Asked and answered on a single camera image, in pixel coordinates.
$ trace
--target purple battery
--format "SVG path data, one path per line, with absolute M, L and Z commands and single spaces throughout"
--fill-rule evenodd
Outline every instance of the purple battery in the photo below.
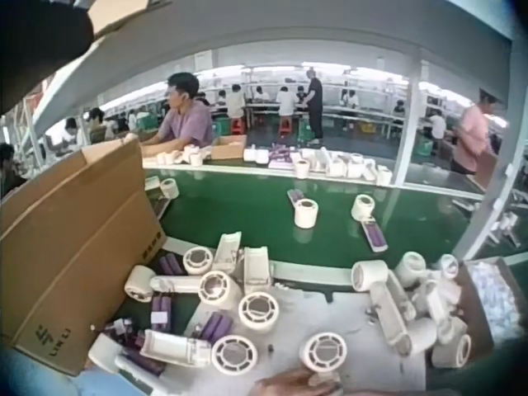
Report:
M 213 312 L 201 331 L 200 340 L 209 341 L 209 339 L 215 333 L 215 329 L 220 323 L 220 320 L 222 320 L 222 315 L 218 312 Z
M 182 267 L 180 266 L 180 263 L 176 259 L 176 256 L 174 256 L 174 253 L 168 253 L 166 256 L 168 265 L 171 267 L 172 275 L 178 276 L 183 275 Z
M 229 334 L 232 326 L 233 320 L 227 315 L 222 315 L 222 318 L 220 319 L 218 326 L 216 326 L 213 335 L 207 341 L 209 341 L 211 345 L 214 345 L 220 338 Z
M 143 370 L 146 370 L 156 376 L 162 374 L 165 370 L 165 367 L 167 366 L 162 361 L 155 361 L 153 359 L 149 359 L 148 357 L 141 355 L 138 351 L 135 351 L 134 349 L 125 350 L 125 357 L 135 365 L 141 367 Z

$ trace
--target cardboard box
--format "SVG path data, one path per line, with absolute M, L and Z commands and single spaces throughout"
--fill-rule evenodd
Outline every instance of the cardboard box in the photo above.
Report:
M 78 375 L 165 235 L 144 192 L 137 140 L 84 148 L 2 203 L 2 339 Z
M 515 297 L 517 309 L 522 317 L 520 325 L 528 330 L 528 303 L 526 303 L 521 288 L 517 284 L 510 268 L 504 260 L 500 257 L 493 257 L 485 260 L 466 262 L 463 266 L 460 266 L 459 275 L 456 277 L 455 281 L 462 286 L 459 307 L 464 311 L 462 320 L 468 325 L 468 334 L 471 336 L 472 345 L 469 361 L 476 361 L 489 355 L 494 348 L 492 334 L 488 326 L 486 314 L 484 313 L 483 306 L 480 302 L 479 293 L 471 280 L 471 275 L 467 268 L 467 266 L 472 266 L 482 261 L 497 266 L 502 278 L 511 288 Z
M 211 151 L 212 159 L 233 159 L 243 158 L 244 149 L 246 148 L 247 136 L 238 134 L 232 136 L 220 136 L 213 140 L 213 149 Z

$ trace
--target white plastic part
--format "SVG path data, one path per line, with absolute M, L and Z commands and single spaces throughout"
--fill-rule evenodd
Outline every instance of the white plastic part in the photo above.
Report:
M 399 283 L 398 278 L 391 270 L 389 270 L 389 275 L 387 276 L 387 289 L 389 289 L 390 294 L 393 296 L 394 302 L 398 306 L 403 319 L 406 322 L 414 320 L 417 314 L 416 309 Z
M 295 202 L 295 225 L 300 229 L 311 229 L 317 221 L 319 205 L 306 198 Z
M 180 195 L 175 179 L 168 178 L 163 180 L 159 188 L 161 188 L 165 198 L 168 198 L 169 200 L 173 200 Z
M 359 194 L 354 200 L 351 216 L 355 221 L 362 221 L 371 217 L 374 211 L 375 202 L 371 196 Z
M 190 153 L 189 163 L 192 167 L 201 167 L 204 164 L 204 159 L 201 156 L 201 153 Z
M 427 274 L 426 261 L 419 253 L 407 252 L 394 269 L 394 274 L 404 289 L 412 287 Z
M 378 172 L 376 175 L 376 186 L 388 186 L 393 178 L 393 173 L 390 169 L 383 165 L 378 165 Z
M 201 276 L 155 276 L 150 287 L 158 293 L 196 294 L 200 291 Z
M 153 290 L 150 280 L 156 276 L 156 272 L 146 266 L 135 266 L 125 283 L 125 293 L 132 299 L 141 303 L 152 301 Z
M 242 291 L 224 272 L 211 271 L 202 276 L 198 295 L 204 304 L 213 305 L 219 309 L 234 309 L 240 303 Z
M 436 323 L 429 318 L 421 318 L 408 323 L 407 332 L 408 334 L 394 345 L 394 349 L 400 356 L 416 355 L 435 345 Z
M 334 332 L 321 332 L 303 342 L 299 356 L 303 364 L 316 373 L 337 370 L 347 358 L 347 344 Z
M 298 179 L 306 179 L 308 178 L 308 174 L 310 172 L 310 162 L 305 159 L 300 159 L 298 161 L 295 161 L 295 176 Z
M 375 282 L 387 281 L 389 268 L 383 260 L 357 262 L 352 267 L 352 287 L 355 291 L 369 291 Z
M 241 232 L 222 234 L 214 255 L 213 270 L 223 271 L 228 275 L 233 273 L 237 267 L 241 239 Z
M 203 275 L 213 266 L 213 253 L 207 247 L 192 247 L 185 252 L 182 261 L 189 275 Z
M 452 254 L 443 254 L 438 261 L 438 269 L 447 279 L 454 279 L 459 274 L 459 262 Z
M 261 165 L 267 165 L 270 162 L 270 150 L 266 148 L 258 148 L 255 162 Z
M 121 344 L 118 344 L 105 333 L 101 332 L 90 348 L 90 351 L 88 351 L 88 357 L 103 370 L 117 374 L 119 367 L 116 365 L 116 357 L 122 351 L 123 346 Z
M 157 394 L 162 394 L 164 396 L 176 396 L 180 394 L 179 392 L 171 392 L 168 385 L 163 383 L 160 378 L 142 369 L 138 365 L 134 364 L 134 362 L 126 359 L 124 356 L 117 356 L 115 359 L 115 364 L 121 370 L 130 373 L 135 379 L 143 382 L 145 385 L 152 388 L 154 393 L 158 392 Z
M 267 247 L 244 248 L 244 293 L 267 291 L 271 287 Z
M 257 291 L 246 295 L 238 305 L 238 316 L 247 328 L 269 332 L 279 318 L 279 303 L 268 293 Z
M 211 362 L 211 344 L 204 340 L 145 330 L 141 355 L 185 367 L 206 367 Z
M 370 299 L 378 314 L 385 340 L 392 346 L 407 335 L 402 314 L 399 312 L 387 285 L 383 282 L 376 282 L 370 287 Z
M 471 337 L 459 333 L 446 345 L 436 345 L 432 350 L 432 365 L 439 369 L 459 369 L 468 362 L 471 353 Z
M 257 364 L 258 353 L 247 338 L 226 336 L 214 344 L 211 360 L 222 374 L 244 375 Z
M 159 188 L 161 182 L 159 181 L 158 176 L 147 177 L 145 179 L 145 191 L 154 190 Z
M 255 144 L 252 144 L 250 148 L 244 149 L 244 161 L 247 163 L 254 163 L 257 159 L 257 151 Z

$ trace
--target metal frame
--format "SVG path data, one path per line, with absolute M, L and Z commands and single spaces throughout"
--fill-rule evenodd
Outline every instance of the metal frame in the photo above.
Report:
M 458 242 L 453 254 L 471 260 L 478 253 L 497 221 L 512 191 L 528 135 L 528 37 L 516 26 L 511 43 L 510 89 L 507 119 L 510 128 L 504 134 L 497 165 L 479 209 Z

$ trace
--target man in black shirt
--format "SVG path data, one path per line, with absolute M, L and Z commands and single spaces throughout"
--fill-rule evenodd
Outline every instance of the man in black shirt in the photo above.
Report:
M 311 144 L 323 143 L 323 85 L 317 77 L 313 68 L 306 72 L 306 76 L 310 79 L 310 86 L 308 88 L 308 96 L 304 99 L 304 104 L 308 105 L 308 114 L 310 129 L 313 131 L 315 139 Z

